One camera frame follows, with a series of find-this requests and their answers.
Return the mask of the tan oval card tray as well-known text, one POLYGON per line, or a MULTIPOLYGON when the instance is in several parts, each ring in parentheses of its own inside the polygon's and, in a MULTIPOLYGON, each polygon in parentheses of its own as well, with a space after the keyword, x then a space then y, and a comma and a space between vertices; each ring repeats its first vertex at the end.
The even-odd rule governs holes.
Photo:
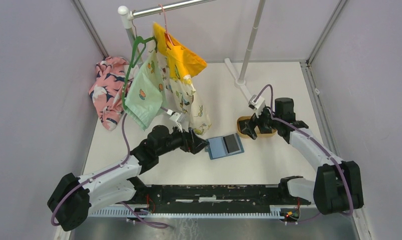
MULTIPOLYGON (((241 116, 237 119, 236 121, 236 126, 237 126, 237 134, 241 137, 241 138, 252 138, 253 134, 252 131, 246 127, 245 124, 249 123, 251 117, 250 116, 241 116)), ((273 136, 275 136, 277 134, 277 130, 272 129, 271 131, 266 131, 265 133, 262 133, 259 129, 258 126, 255 127, 254 129, 255 133, 256 133, 256 139, 257 138, 271 138, 273 136)))

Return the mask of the blue leather card holder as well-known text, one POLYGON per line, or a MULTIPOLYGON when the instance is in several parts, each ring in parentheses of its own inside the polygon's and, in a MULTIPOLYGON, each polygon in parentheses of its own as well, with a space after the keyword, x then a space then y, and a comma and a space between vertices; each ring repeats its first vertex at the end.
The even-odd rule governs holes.
POLYGON ((239 146, 241 148, 240 152, 236 152, 233 154, 227 154, 225 144, 223 141, 223 137, 225 136, 217 136, 217 137, 212 137, 207 139, 209 142, 209 146, 205 148, 205 151, 209 154, 209 157, 211 160, 216 160, 224 157, 229 157, 233 155, 238 155, 244 153, 244 148, 242 145, 242 142, 240 140, 240 137, 237 133, 233 133, 237 135, 237 138, 239 140, 239 146))

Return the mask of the grey card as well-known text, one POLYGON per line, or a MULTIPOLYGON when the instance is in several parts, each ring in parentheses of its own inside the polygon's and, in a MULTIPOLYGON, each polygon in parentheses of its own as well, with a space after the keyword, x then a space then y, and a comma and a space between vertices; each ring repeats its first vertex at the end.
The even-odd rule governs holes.
POLYGON ((223 137, 227 154, 233 154, 240 152, 239 140, 237 135, 230 134, 223 137))

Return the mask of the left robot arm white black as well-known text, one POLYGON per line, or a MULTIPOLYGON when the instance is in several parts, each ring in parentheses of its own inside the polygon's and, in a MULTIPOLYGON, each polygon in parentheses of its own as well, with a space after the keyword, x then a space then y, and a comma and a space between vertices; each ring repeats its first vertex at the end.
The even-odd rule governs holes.
POLYGON ((141 203, 146 191, 136 185, 138 177, 156 166, 160 156, 176 149, 195 155, 208 145, 192 128, 153 127, 137 147, 116 163, 80 176, 64 175, 47 202, 52 211, 51 224, 68 232, 102 208, 129 200, 141 203))

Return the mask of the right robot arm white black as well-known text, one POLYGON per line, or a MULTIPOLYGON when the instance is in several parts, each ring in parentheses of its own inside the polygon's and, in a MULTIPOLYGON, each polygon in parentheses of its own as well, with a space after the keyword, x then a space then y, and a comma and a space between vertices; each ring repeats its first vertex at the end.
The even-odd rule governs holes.
POLYGON ((277 191, 282 203, 290 204, 301 198, 315 204, 323 215, 352 214, 364 206, 359 165, 344 161, 320 143, 309 126, 296 119, 293 99, 277 98, 271 109, 264 98, 253 95, 248 106, 254 114, 238 121, 242 135, 255 140, 275 131, 298 150, 316 172, 314 181, 302 176, 282 178, 277 191))

